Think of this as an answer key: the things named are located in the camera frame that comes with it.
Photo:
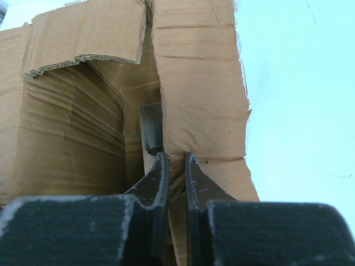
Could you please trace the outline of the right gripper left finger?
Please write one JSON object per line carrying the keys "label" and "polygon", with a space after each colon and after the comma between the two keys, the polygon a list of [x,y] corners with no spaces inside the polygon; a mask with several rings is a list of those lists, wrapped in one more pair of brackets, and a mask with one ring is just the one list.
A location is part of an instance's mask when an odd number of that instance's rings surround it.
{"label": "right gripper left finger", "polygon": [[122,195],[17,198],[1,212],[2,265],[168,265],[168,160]]}

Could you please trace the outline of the brown cardboard express box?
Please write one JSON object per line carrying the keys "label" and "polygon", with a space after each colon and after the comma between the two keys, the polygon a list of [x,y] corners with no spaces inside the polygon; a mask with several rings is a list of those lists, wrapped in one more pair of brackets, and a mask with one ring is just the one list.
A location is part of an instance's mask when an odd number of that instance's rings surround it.
{"label": "brown cardboard express box", "polygon": [[187,152],[230,195],[258,201],[233,1],[85,1],[1,31],[1,204],[124,192],[143,174],[138,108],[152,103],[186,265]]}

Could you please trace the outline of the black bamboo charcoal product box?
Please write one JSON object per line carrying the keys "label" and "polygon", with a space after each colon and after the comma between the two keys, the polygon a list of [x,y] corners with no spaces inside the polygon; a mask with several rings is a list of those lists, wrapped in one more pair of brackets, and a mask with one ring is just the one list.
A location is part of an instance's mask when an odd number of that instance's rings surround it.
{"label": "black bamboo charcoal product box", "polygon": [[144,172],[152,168],[155,157],[163,148],[163,112],[161,103],[139,107],[141,143],[143,148]]}

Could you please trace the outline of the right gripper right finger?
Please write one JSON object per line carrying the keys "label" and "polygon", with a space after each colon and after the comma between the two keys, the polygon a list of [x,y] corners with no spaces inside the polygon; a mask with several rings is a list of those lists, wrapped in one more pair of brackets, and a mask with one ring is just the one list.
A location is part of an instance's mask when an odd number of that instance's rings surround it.
{"label": "right gripper right finger", "polygon": [[354,239],[328,204],[242,202],[185,160],[188,265],[353,265]]}

